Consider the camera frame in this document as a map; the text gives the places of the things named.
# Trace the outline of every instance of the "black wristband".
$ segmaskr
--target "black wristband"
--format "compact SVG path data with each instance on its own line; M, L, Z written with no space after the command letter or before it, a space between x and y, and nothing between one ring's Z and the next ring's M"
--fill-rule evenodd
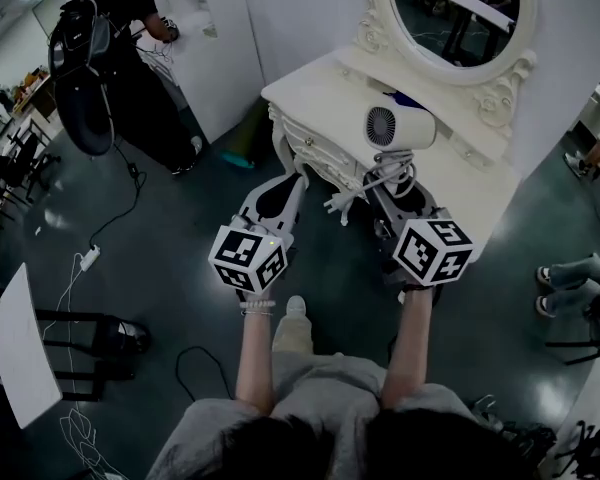
M402 288L404 292L419 292L422 290L428 290L431 286L422 286L421 284L405 284Z

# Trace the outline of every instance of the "gray shirt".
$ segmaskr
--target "gray shirt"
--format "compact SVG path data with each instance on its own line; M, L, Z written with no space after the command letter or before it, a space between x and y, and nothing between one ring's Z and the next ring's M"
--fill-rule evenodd
M366 424L380 410L378 400L386 370L367 359L273 354L276 406L271 417L296 416L334 436L328 479L360 477ZM404 399L398 410L430 409L473 418L455 393L436 384ZM225 431L262 416L234 400L200 400L192 404L158 455L149 480L181 480L203 469L220 453Z

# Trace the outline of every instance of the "white dressing table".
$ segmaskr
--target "white dressing table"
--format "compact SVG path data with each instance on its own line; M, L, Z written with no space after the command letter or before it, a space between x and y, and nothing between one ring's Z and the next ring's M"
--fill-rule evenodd
M456 68L417 45L395 18L393 0L367 2L354 45L262 91L270 102L276 153L287 173L297 170L306 178L309 165L342 192L358 189L378 152L364 137L369 108L388 99L383 93L406 94L438 121L433 146L415 151L418 182L474 241L475 261L520 183L504 154L513 137L518 88L535 64L526 44L536 0L521 0L509 45L476 68Z

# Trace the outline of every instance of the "oval mirror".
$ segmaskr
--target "oval mirror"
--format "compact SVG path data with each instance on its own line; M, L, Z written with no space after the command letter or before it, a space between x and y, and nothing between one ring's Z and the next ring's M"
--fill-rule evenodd
M458 67L490 62L516 29L520 0L394 0L408 37Z

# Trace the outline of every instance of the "black t-shirt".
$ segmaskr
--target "black t-shirt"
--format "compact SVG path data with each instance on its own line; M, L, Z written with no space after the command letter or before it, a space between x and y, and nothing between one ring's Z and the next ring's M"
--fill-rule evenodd
M144 21L151 14L156 14L154 0L96 0L99 11L108 14L109 20L120 35L112 45L116 56L124 60L140 61L140 56L131 42L129 25L132 21Z

